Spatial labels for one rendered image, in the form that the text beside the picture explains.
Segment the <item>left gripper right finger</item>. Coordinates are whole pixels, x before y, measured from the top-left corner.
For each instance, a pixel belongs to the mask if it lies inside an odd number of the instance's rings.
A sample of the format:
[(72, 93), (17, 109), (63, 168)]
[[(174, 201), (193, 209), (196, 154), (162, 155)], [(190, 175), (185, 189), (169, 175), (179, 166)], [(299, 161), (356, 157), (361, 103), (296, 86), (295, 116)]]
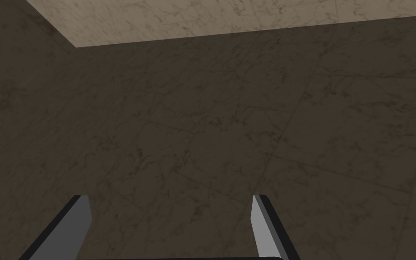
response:
[(259, 258), (300, 260), (296, 248), (266, 195), (253, 195), (250, 222)]

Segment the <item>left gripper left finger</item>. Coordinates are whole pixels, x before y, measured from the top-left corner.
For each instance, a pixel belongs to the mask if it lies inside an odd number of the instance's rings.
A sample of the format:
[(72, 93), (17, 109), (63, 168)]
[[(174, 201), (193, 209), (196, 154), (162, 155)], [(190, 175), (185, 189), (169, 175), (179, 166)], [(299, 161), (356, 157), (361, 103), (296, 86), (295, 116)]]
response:
[(91, 222), (88, 196), (73, 196), (19, 260), (76, 260)]

